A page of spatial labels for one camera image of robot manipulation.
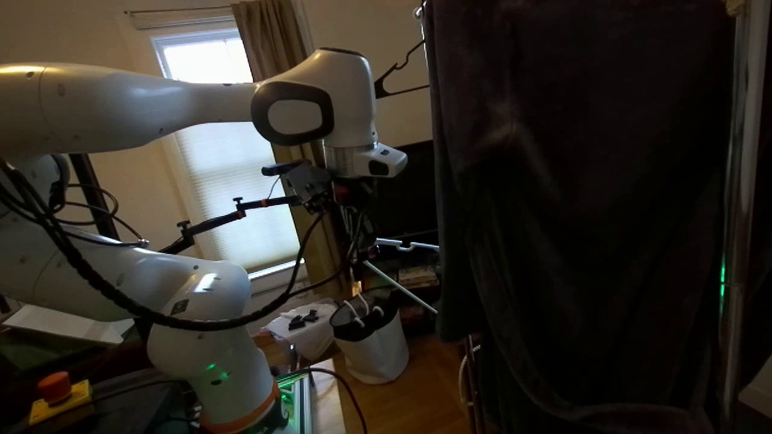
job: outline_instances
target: wall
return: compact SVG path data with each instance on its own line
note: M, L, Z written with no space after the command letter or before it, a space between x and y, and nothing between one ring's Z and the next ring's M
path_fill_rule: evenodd
M90 62L148 71L148 57L142 60L124 10L182 5L226 5L226 0L0 0L0 62ZM412 0L296 0L296 5L316 45L355 47L369 56L374 75L399 62L419 39ZM412 56L411 66L392 83L423 83L423 62L423 53ZM388 145L428 140L428 91L380 101L380 129ZM103 187L121 199L121 217L152 246L173 240L176 221L185 220L165 146L170 142L95 153Z

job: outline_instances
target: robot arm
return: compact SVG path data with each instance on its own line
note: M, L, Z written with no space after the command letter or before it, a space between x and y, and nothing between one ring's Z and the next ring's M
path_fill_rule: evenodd
M0 66L0 94L0 159L38 192L49 192L59 174L47 153L129 150L216 119L254 119L278 145L323 140L336 177L395 175L409 162L380 142L369 65L347 50L319 50L261 83L223 87L88 65L11 65ZM0 199L0 265L11 270L0 294L93 317L129 316L93 292L41 226L11 210ZM230 321L243 316L252 298L246 273L230 262L88 240L72 248L121 297L170 317ZM148 351L162 370L194 386L211 432L240 432L272 408L278 388L246 327L154 326Z

